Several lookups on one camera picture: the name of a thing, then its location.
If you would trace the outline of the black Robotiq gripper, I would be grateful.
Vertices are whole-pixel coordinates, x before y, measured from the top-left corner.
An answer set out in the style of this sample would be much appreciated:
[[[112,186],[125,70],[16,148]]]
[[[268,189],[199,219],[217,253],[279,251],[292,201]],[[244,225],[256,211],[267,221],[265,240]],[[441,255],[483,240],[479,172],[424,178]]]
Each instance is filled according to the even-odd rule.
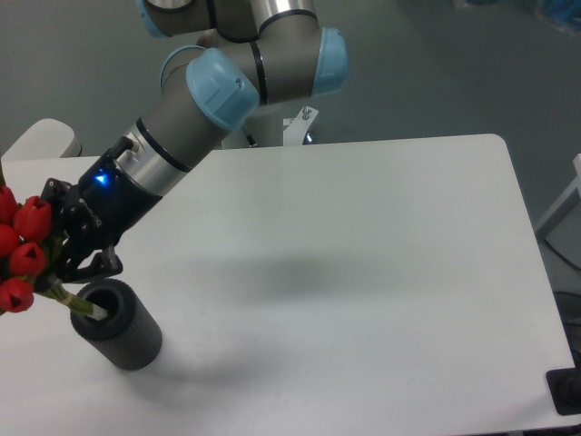
[[[121,236],[161,201],[121,170],[107,153],[100,157],[78,183],[46,180],[40,196],[61,216],[67,235],[66,251],[44,273],[49,283],[89,283],[120,274],[123,263],[114,252]],[[95,253],[86,266],[81,263]]]

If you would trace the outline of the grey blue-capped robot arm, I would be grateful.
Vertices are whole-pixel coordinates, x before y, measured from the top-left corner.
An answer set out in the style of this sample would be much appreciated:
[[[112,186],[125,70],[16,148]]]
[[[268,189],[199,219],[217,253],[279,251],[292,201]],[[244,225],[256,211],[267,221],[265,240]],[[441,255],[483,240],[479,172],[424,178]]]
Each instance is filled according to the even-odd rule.
[[[63,249],[42,290],[121,272],[114,248],[229,133],[261,106],[339,91],[349,76],[341,33],[320,25],[311,1],[141,1],[157,37],[211,31],[208,46],[175,50],[160,73],[160,100],[75,184],[46,182]]]

